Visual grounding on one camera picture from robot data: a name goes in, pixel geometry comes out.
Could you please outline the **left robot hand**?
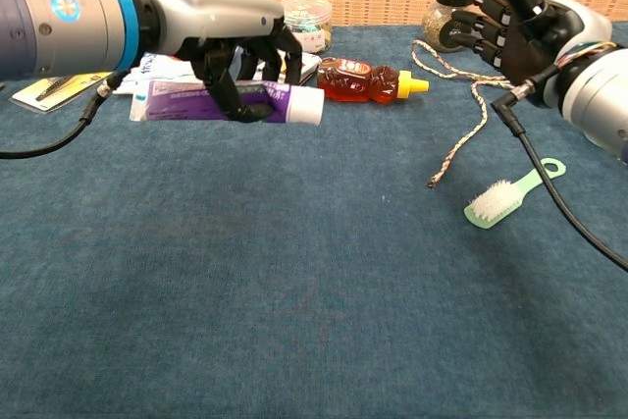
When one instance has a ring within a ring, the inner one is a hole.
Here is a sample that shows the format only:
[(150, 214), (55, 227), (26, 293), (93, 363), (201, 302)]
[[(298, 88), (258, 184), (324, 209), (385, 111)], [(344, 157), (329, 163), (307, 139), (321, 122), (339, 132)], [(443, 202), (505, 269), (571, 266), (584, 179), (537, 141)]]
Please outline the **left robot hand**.
[(262, 79), (300, 81), (302, 46), (285, 21), (279, 0), (141, 0), (149, 18), (145, 52), (190, 63), (209, 96), (231, 121), (255, 123), (272, 114), (262, 103), (246, 105), (238, 80), (251, 80), (260, 61)]

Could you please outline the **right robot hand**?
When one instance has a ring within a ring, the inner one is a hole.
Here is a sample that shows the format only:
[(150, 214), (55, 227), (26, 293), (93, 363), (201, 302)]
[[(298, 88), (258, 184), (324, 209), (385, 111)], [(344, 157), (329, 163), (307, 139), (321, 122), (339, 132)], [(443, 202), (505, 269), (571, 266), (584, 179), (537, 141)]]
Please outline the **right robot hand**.
[(519, 84), (571, 47), (611, 39), (611, 21), (575, 0), (463, 0), (480, 9), (452, 13), (451, 36)]

